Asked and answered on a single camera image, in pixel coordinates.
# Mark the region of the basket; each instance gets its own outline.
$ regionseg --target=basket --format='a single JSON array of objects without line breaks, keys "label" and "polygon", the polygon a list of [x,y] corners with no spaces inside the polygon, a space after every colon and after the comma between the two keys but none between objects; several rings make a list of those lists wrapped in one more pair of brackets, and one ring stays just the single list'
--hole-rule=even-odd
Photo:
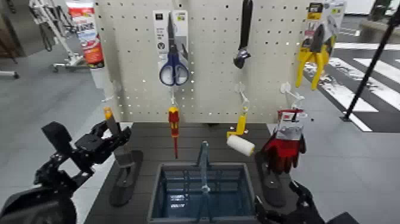
[{"label": "basket", "polygon": [[202,163],[201,154],[197,163],[159,165],[148,223],[257,223],[246,164]]}]

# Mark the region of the scissors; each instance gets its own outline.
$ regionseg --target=scissors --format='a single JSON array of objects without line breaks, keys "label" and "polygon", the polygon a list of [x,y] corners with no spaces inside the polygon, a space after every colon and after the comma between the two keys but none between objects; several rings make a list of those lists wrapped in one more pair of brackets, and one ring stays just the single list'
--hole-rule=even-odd
[{"label": "scissors", "polygon": [[167,86],[180,86],[188,81],[189,70],[179,60],[171,14],[168,15],[168,44],[168,61],[160,70],[160,81]]},{"label": "scissors", "polygon": [[298,71],[297,71],[297,80],[296,80],[296,87],[299,87],[302,82],[303,78],[303,69],[305,63],[311,60],[311,57],[314,57],[315,63],[317,64],[317,71],[314,75],[314,78],[311,82],[311,90],[316,90],[318,82],[320,80],[320,76],[324,69],[324,62],[322,57],[322,46],[324,41],[324,25],[319,25],[317,30],[315,30],[314,37],[312,39],[312,43],[310,46],[310,51],[305,54],[305,56],[300,60]]}]

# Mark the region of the pegboard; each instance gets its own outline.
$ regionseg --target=pegboard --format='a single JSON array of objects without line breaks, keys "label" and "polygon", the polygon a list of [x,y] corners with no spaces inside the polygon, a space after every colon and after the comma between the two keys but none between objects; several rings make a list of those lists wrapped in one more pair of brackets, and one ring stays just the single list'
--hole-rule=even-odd
[{"label": "pegboard", "polygon": [[105,87],[117,118],[124,122],[167,122],[169,87],[158,77],[153,10],[184,9],[189,16],[191,77],[176,92],[183,122],[236,123],[246,86],[249,123],[273,123],[292,98],[299,41],[310,0],[254,1],[243,69],[233,64],[240,39],[241,0],[96,1],[97,25],[106,67],[114,84]]}]

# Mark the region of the red screwdriver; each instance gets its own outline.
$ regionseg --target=red screwdriver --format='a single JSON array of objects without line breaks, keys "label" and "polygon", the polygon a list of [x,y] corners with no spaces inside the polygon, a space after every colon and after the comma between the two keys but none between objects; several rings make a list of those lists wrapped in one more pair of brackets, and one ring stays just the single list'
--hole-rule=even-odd
[{"label": "red screwdriver", "polygon": [[177,107],[168,109],[168,122],[171,125],[171,136],[174,139],[175,158],[178,158],[179,109]]}]

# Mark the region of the basket handle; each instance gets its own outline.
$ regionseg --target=basket handle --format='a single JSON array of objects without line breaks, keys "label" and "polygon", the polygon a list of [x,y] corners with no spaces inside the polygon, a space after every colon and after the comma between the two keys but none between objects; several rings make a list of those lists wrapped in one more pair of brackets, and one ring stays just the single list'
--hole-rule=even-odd
[{"label": "basket handle", "polygon": [[200,175],[201,175],[201,190],[203,192],[203,199],[200,202],[200,207],[197,212],[197,217],[196,220],[193,223],[199,223],[200,218],[201,218],[201,213],[203,211],[203,206],[204,204],[207,204],[207,210],[208,210],[208,218],[210,220],[210,223],[214,223],[213,221],[213,215],[211,214],[211,206],[210,206],[210,195],[209,191],[210,188],[207,185],[207,167],[210,167],[210,159],[208,158],[208,151],[209,151],[209,145],[207,141],[202,141],[201,142],[201,148],[199,152],[199,157],[197,158],[196,162],[196,167],[200,167]]}]

